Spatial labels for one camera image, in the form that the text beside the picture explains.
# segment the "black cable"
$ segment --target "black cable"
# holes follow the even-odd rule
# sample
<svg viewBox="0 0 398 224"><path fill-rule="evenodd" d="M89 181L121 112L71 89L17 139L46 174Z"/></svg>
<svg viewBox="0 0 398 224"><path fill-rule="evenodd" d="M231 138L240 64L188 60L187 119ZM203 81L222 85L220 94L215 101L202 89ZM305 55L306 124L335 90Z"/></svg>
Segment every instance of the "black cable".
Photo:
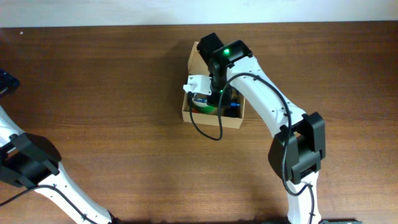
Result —
<svg viewBox="0 0 398 224"><path fill-rule="evenodd" d="M207 135L207 134L204 133L203 131L201 131L201 130L198 128L197 124L195 124L195 122L193 121L193 116L192 116L192 99L193 99L193 93L192 93L192 92L189 92L189 93L188 93L188 100L189 100L189 116L191 117L191 122L192 122L193 126L196 128L196 130L197 130L200 134L204 135L204 137L209 138L209 139L214 140L214 141L219 141L219 140L221 140L221 138L223 138L223 124L221 123L221 110L220 110L221 104L219 104L219 107L218 107L218 108L219 108L219 109L218 109L218 124L219 124L219 126L220 126L220 136L219 136L218 138L214 138L214 137L211 137L211 136Z"/></svg>
<svg viewBox="0 0 398 224"><path fill-rule="evenodd" d="M308 188L310 189L310 195L311 195L311 212L310 212L310 221L309 221L309 224L312 223L312 217L315 216L315 214L313 213L313 211L314 211L314 209L315 209L315 198L314 198L314 196L313 196L312 187L313 187L313 186L312 186L311 184L308 185Z"/></svg>
<svg viewBox="0 0 398 224"><path fill-rule="evenodd" d="M289 106L287 105L287 103L286 103L286 101L285 101L285 98L282 96L282 94L280 93L280 91L279 91L277 88L275 88L273 85L271 85L271 84L268 83L267 81L263 80L259 75L253 75L253 74L251 74L251 73L240 73L240 74L237 74L237 75L235 75L234 77L230 78L230 79L226 82L226 84L225 84L223 90L221 91L220 99L219 99L219 101L218 101L218 108L219 108L219 110L218 110L218 122L219 122L219 124L220 124L220 137L219 137L218 139L215 139L215 138L213 138L213 137L211 137L211 136L208 136L207 134L205 134L205 133L203 133L202 131L200 131L200 130L198 129L198 127L196 126L196 124L193 122L193 118L192 118L192 97L193 97L193 94L192 94L192 93L190 93L191 96L192 96L192 97L190 98L190 115L191 115L191 121L192 121L194 127L199 131L199 133L201 133L202 135L204 135L204 136L206 136L206 137L208 137L208 138L210 138L210 139L212 139L212 140L219 141L219 140L222 138L222 136L223 136L223 126L222 126L222 122L221 122L221 110L220 110L220 108L221 108L221 100L223 99L225 89L227 89L227 87L230 85L230 83L231 83L235 78L238 78L238 77L241 77L241 76L252 77L254 80L259 80L260 82L262 82L263 84L265 84L266 86L268 86L272 91L275 92L275 94L279 97L279 99L281 100L282 104L284 105L284 108L285 108L285 110L286 110L286 116L287 116L287 123L288 123L288 126L287 126L287 135L286 135L286 139L285 139L285 142L284 142L284 151L283 151L283 155L282 155L282 183L283 183L283 185L284 185L285 190L287 191L287 193L289 193L291 196L295 196L295 197L301 195L301 194L304 192L304 190L305 190L307 187L309 187L309 189L310 189L310 195L311 195L311 203L312 203L312 205L311 205L311 214L310 214L310 222L309 222L309 224L311 224L311 223L312 223L312 217L314 216L313 211L314 211L314 209L315 209L315 199L314 199L313 192L312 192L312 185L311 185L311 184L305 184L305 185L303 186L303 188L302 188L299 192L297 192L297 193L293 193L293 192L289 189L289 187L287 186L287 181L286 181L286 176L285 176L286 153L287 153L287 147L289 146L290 135L292 134L292 115L290 114Z"/></svg>
<svg viewBox="0 0 398 224"><path fill-rule="evenodd" d="M12 202L13 200L15 200L15 199L17 199L17 198L19 198L19 197L21 197L21 196L33 191L33 190L42 189L42 188L51 189L51 190L55 191L56 193L58 193L65 201L68 202L68 204L70 206L72 206L73 209L76 210L77 213L79 213L79 215L82 217L83 221L88 221L91 224L97 224L93 220L87 218L87 215L83 214L83 212L81 212L61 191L56 189L54 186L50 186L50 185L41 185L41 186L36 186L36 187L29 188L27 190L24 190L23 192L13 196L12 198L10 198L10 199L8 199L8 200L6 200L4 202L1 202L0 203L0 207L7 205L8 203Z"/></svg>

